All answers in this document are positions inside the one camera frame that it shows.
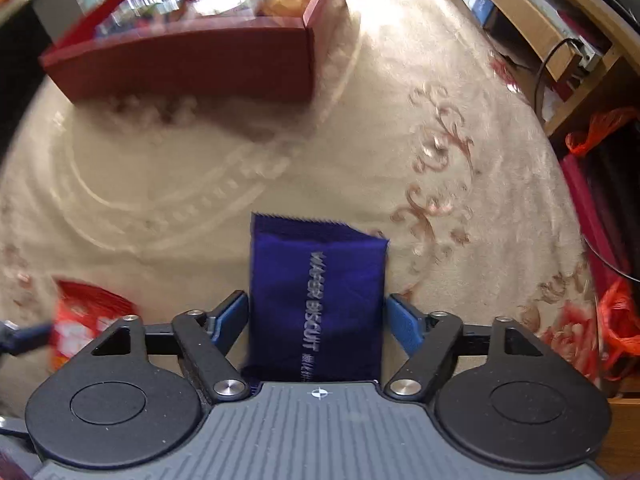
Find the small red snack packet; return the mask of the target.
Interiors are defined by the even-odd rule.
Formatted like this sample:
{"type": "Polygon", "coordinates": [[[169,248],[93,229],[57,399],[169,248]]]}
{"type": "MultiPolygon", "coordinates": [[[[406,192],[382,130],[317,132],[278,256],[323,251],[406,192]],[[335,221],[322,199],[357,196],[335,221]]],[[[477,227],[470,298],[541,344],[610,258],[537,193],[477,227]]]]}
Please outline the small red snack packet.
{"type": "Polygon", "coordinates": [[[138,314],[133,302],[99,286],[59,278],[55,285],[58,301],[50,336],[54,372],[119,318],[138,314]]]}

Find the blue wafer biscuit packet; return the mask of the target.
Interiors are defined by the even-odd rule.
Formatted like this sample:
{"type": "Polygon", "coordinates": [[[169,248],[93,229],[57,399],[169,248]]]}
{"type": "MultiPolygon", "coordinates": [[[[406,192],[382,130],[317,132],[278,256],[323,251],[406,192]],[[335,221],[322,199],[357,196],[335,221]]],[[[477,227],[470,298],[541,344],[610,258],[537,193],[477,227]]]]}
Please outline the blue wafer biscuit packet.
{"type": "Polygon", "coordinates": [[[387,246],[344,223],[254,214],[244,376],[380,378],[387,246]]]}

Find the blue coconut snack packet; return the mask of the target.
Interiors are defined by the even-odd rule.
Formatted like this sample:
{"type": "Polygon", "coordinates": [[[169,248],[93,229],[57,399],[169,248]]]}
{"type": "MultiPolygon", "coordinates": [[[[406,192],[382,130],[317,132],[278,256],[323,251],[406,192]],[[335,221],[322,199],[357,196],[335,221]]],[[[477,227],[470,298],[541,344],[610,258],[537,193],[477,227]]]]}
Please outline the blue coconut snack packet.
{"type": "Polygon", "coordinates": [[[115,10],[94,29],[104,38],[156,24],[179,21],[186,12],[186,0],[122,0],[115,10]]]}

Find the orange plastic bag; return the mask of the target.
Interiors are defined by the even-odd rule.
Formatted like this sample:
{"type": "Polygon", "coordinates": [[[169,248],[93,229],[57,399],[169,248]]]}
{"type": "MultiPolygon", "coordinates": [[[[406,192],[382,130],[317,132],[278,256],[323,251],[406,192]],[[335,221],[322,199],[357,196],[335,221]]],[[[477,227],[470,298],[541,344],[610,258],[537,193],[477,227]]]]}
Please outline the orange plastic bag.
{"type": "Polygon", "coordinates": [[[561,169],[596,289],[601,370],[617,382],[639,363],[639,110],[594,114],[565,144],[561,169]]]}

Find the red cardboard box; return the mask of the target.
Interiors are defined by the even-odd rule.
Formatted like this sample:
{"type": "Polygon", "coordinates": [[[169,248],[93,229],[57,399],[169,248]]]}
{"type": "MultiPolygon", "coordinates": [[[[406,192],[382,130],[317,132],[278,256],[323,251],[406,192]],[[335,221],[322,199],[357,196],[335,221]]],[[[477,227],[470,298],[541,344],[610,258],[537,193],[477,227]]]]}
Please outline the red cardboard box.
{"type": "Polygon", "coordinates": [[[106,38],[104,0],[41,55],[72,102],[112,96],[247,96],[307,102],[346,0],[310,0],[299,18],[196,18],[106,38]]]}

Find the wooden shelf unit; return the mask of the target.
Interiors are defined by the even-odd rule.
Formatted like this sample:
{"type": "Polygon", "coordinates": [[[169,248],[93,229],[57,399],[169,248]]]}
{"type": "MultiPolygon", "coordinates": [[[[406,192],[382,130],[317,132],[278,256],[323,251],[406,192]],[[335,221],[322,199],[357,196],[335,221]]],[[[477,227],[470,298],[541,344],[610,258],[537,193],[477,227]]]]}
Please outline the wooden shelf unit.
{"type": "MultiPolygon", "coordinates": [[[[578,50],[560,44],[560,26],[532,0],[491,0],[536,52],[548,58],[546,70],[558,84],[565,84],[578,67],[578,50]]],[[[552,140],[588,125],[595,112],[639,106],[639,33],[604,0],[565,0],[582,11],[590,24],[605,36],[605,49],[592,71],[556,110],[544,131],[552,140]]]]}

